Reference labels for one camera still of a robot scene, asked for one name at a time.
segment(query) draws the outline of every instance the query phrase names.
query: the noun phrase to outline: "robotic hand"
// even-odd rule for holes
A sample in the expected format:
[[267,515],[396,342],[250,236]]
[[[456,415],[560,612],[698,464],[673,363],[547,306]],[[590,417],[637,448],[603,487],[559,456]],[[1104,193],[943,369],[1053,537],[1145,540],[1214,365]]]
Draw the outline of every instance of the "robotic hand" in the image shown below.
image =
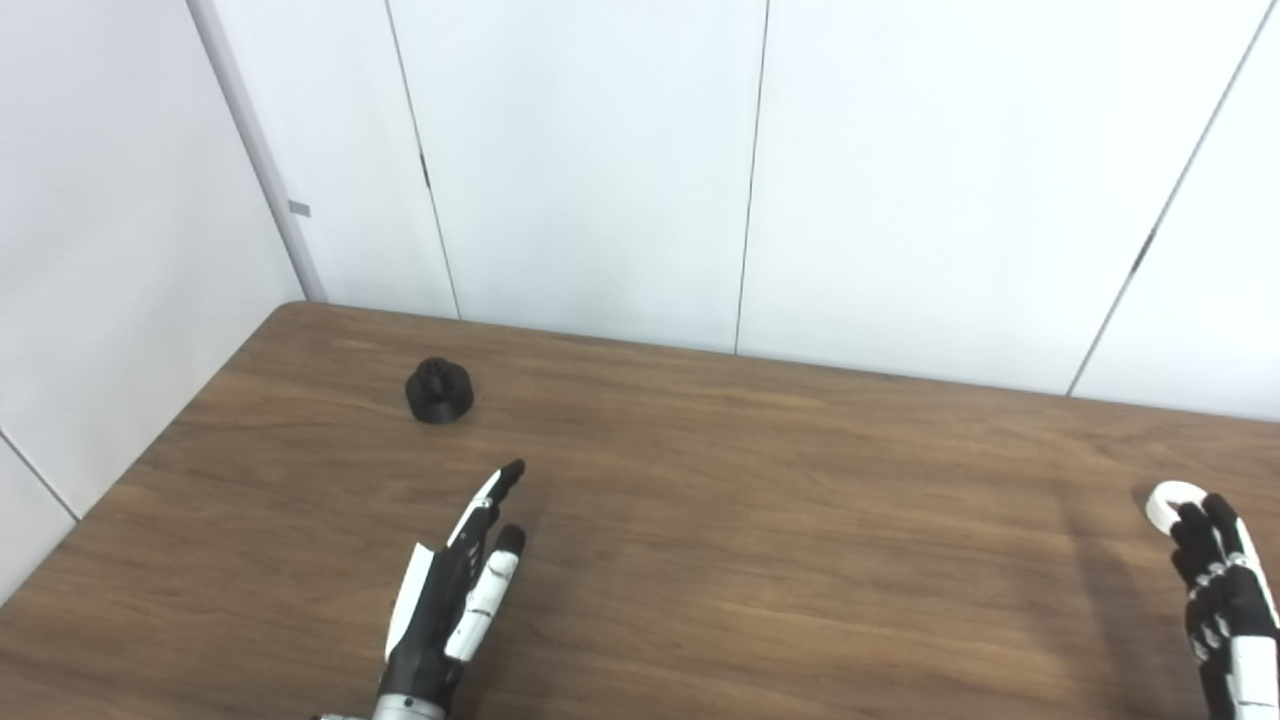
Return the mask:
[[[453,691],[475,656],[502,602],[525,548],[525,532],[506,525],[493,552],[484,556],[485,536],[498,521],[525,462],[494,473],[471,498],[444,550],[417,544],[392,610],[387,669],[378,687],[371,720],[445,720]],[[321,715],[317,720],[357,720]]]
[[1147,518],[1178,544],[1210,720],[1280,719],[1276,607],[1244,521],[1222,496],[1179,480],[1156,486]]

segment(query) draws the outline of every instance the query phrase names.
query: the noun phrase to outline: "black object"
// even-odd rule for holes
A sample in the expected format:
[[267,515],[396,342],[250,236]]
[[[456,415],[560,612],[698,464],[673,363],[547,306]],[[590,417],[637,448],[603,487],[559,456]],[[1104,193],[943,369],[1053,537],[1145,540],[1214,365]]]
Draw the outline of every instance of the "black object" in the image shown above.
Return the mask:
[[433,425],[457,420],[475,404],[471,375],[444,357],[422,360],[404,382],[404,396],[413,416]]

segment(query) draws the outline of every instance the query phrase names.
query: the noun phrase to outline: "black robotic finger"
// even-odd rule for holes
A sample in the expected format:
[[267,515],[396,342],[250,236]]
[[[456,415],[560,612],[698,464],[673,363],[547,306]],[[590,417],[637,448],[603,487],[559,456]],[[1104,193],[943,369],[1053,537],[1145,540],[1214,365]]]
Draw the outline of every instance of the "black robotic finger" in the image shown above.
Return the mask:
[[1201,688],[1204,691],[1204,703],[1208,705],[1210,720],[1233,720],[1235,707],[1226,680],[1226,670],[1219,662],[1203,662],[1199,666]]
[[511,462],[503,465],[502,469],[498,470],[498,480],[489,488],[489,500],[492,500],[494,505],[502,502],[524,474],[524,460],[512,460]]
[[1187,583],[1187,589],[1196,587],[1196,580],[1203,573],[1204,568],[1197,562],[1196,557],[1183,548],[1178,548],[1169,557],[1174,564],[1174,569],[1178,570],[1178,575]]
[[1169,529],[1169,536],[1183,551],[1184,568],[1194,568],[1196,575],[1210,574],[1215,565],[1220,565],[1225,559],[1222,550],[1217,544],[1217,536],[1208,515],[1193,502],[1188,502],[1178,509],[1179,520]]
[[1271,606],[1253,570],[1233,565],[1213,584],[1222,588],[1222,615],[1233,635],[1275,637]]
[[1243,553],[1244,543],[1240,541],[1239,529],[1240,518],[1235,514],[1235,509],[1216,492],[1206,496],[1201,505],[1204,507],[1204,515],[1217,530],[1219,539],[1222,543],[1222,552],[1226,556]]
[[503,525],[493,543],[494,552],[509,552],[520,557],[525,552],[525,529],[520,525]]
[[1187,629],[1187,641],[1192,644],[1192,652],[1201,662],[1207,661],[1212,651],[1221,644],[1217,642],[1216,634],[1206,637],[1204,628],[1210,623],[1213,623],[1213,607],[1208,597],[1201,594],[1187,602],[1187,607],[1183,610],[1183,625]]

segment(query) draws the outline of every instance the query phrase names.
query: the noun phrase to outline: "fingertip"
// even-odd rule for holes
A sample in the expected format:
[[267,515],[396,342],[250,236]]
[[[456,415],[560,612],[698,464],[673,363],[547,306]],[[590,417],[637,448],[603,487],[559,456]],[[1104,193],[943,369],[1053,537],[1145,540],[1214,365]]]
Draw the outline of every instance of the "fingertip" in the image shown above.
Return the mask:
[[1196,527],[1187,523],[1185,520],[1179,520],[1169,528],[1169,537],[1174,538],[1178,547],[1183,550],[1192,550],[1197,544]]
[[1234,530],[1235,521],[1240,519],[1235,509],[1219,493],[1210,493],[1203,502],[1204,514],[1219,529]]
[[520,480],[520,477],[525,474],[525,461],[516,459],[507,462],[498,470],[498,482],[494,483],[493,488],[489,491],[489,498],[495,503],[506,500],[507,493],[511,488]]
[[498,533],[498,541],[493,546],[494,552],[504,551],[520,557],[525,551],[525,530],[520,525],[503,525]]
[[1178,506],[1178,518],[1189,525],[1203,525],[1208,521],[1204,509],[1198,502],[1184,502]]

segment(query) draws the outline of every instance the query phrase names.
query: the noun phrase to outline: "robot finger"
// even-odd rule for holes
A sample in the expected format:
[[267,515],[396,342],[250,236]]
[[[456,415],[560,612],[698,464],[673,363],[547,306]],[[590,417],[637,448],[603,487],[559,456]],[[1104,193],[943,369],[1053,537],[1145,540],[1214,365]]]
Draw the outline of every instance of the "robot finger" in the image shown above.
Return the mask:
[[1272,609],[1253,570],[1231,565],[1215,584],[1222,588],[1221,612],[1233,635],[1276,637]]
[[1210,720],[1233,720],[1235,708],[1226,683],[1226,669],[1216,662],[1203,662],[1199,666],[1199,676],[1204,702],[1208,703]]
[[1235,509],[1216,492],[1204,497],[1201,507],[1204,509],[1204,516],[1208,518],[1210,523],[1213,524],[1213,529],[1217,530],[1224,555],[1243,555],[1244,543],[1240,541],[1239,530],[1240,518],[1235,514]]
[[1203,584],[1208,575],[1220,571],[1226,556],[1219,544],[1217,533],[1208,515],[1194,502],[1178,509],[1179,520],[1169,530],[1169,537],[1178,543],[1183,569],[1194,569],[1198,582]]
[[1178,570],[1178,575],[1187,583],[1187,591],[1190,592],[1196,588],[1199,577],[1203,574],[1204,568],[1192,553],[1183,548],[1178,548],[1170,556],[1170,561],[1174,564],[1174,569]]
[[507,497],[507,493],[511,492],[511,488],[520,480],[522,474],[525,474],[525,461],[513,460],[489,475],[489,479],[480,486],[480,491],[467,503],[467,509],[462,511],[462,518],[458,519],[458,524],[449,533],[449,541],[445,546],[453,544],[453,541],[458,538],[463,525],[467,524],[472,514],[481,510],[489,511],[490,509],[497,509],[498,503]]
[[444,646],[445,656],[460,662],[470,662],[475,656],[516,574],[524,550],[525,532],[518,525],[506,525],[498,534],[480,579],[467,594],[462,618]]

